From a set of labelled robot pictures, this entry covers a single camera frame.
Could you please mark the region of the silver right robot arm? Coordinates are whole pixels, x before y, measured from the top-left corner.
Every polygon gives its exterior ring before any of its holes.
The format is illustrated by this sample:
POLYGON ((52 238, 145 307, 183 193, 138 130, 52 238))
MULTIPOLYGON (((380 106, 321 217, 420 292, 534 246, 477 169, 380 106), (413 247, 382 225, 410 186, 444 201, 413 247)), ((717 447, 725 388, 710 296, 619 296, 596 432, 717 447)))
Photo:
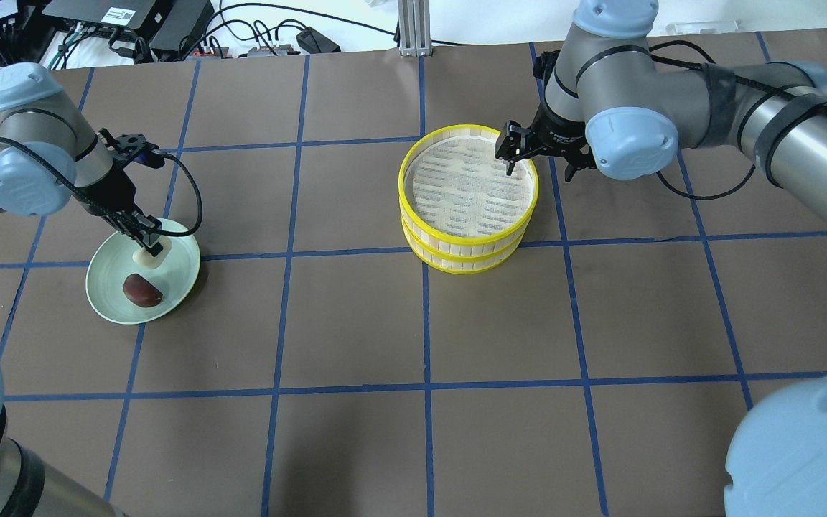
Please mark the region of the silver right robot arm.
POLYGON ((656 1, 581 1, 560 52, 537 59, 544 91, 527 127, 509 121, 495 156, 561 157, 568 173, 616 180, 660 172, 681 149, 729 145, 754 172, 827 223, 827 72, 815 63, 656 68, 656 1))

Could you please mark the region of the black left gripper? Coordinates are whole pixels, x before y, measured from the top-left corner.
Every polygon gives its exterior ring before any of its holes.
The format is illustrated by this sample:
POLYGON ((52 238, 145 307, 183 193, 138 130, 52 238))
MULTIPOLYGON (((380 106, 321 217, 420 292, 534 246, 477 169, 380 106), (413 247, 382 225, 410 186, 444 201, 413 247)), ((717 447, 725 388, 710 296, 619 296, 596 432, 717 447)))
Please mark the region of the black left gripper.
POLYGON ((162 223, 150 215, 142 215, 135 203, 136 188, 119 164, 112 164, 100 180, 80 187, 80 203, 91 215, 98 216, 112 229, 134 241, 146 254, 161 254, 165 250, 160 231, 162 223))

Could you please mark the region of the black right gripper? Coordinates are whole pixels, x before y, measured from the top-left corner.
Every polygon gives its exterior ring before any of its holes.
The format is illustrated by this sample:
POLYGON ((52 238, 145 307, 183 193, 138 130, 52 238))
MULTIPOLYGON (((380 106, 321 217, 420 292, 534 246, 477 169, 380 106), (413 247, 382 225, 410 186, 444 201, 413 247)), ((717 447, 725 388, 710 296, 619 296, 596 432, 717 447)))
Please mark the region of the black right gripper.
POLYGON ((506 177, 511 177, 515 165, 523 160, 561 158, 566 161, 564 180, 572 181, 581 170, 597 169, 584 129, 581 122, 561 120, 539 108, 528 126, 512 120, 503 125, 496 138, 493 156, 506 163, 506 177))

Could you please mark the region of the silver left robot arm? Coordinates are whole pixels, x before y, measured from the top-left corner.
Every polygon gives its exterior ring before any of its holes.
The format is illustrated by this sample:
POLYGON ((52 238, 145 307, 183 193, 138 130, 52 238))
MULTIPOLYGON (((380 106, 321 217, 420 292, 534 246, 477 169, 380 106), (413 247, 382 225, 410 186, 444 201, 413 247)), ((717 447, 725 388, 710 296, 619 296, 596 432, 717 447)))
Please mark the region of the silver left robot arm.
POLYGON ((144 135, 96 131, 39 63, 0 69, 0 213, 43 217, 77 200, 156 258, 170 250, 169 238, 136 204, 125 169, 164 162, 144 135))

